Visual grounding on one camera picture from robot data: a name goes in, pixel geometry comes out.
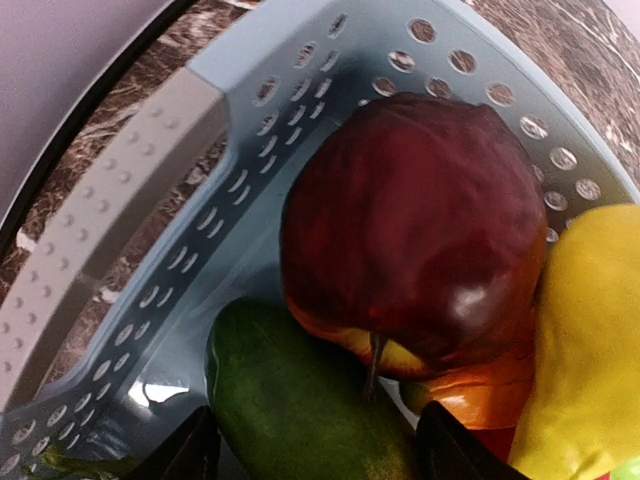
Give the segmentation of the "light blue plastic basket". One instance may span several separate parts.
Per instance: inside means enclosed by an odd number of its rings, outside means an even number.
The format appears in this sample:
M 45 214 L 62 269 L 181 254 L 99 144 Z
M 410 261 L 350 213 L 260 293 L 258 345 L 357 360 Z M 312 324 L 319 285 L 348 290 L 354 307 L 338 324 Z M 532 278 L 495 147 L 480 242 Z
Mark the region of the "light blue plastic basket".
M 199 1 L 90 116 L 1 267 L 1 475 L 143 458 L 207 401 L 219 309 L 280 301 L 280 210 L 322 141 L 399 91 L 492 106 L 547 239 L 639 198 L 639 43 L 601 1 Z

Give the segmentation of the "orange toy carrot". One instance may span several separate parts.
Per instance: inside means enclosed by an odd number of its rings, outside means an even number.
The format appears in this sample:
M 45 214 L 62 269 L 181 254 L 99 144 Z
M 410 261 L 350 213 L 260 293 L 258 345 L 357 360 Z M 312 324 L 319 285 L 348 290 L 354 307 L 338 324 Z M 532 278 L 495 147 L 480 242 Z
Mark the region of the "orange toy carrot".
M 252 479 L 422 479 L 416 428 L 365 368 L 277 304 L 240 298 L 217 315 L 207 388 Z

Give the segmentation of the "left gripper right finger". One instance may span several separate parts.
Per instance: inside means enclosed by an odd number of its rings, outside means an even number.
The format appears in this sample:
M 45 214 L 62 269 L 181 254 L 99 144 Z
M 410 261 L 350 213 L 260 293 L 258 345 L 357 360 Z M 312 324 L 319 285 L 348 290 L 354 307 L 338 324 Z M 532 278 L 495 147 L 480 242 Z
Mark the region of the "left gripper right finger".
M 443 405 L 430 401 L 416 428 L 422 479 L 519 480 L 525 476 L 500 460 Z

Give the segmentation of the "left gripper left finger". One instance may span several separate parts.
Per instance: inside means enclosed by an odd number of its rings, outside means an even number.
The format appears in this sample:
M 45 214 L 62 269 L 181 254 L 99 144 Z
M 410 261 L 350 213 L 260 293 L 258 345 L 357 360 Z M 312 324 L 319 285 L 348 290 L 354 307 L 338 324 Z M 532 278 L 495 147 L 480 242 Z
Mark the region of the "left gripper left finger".
M 220 450 L 216 417 L 201 406 L 139 465 L 139 478 L 216 479 Z

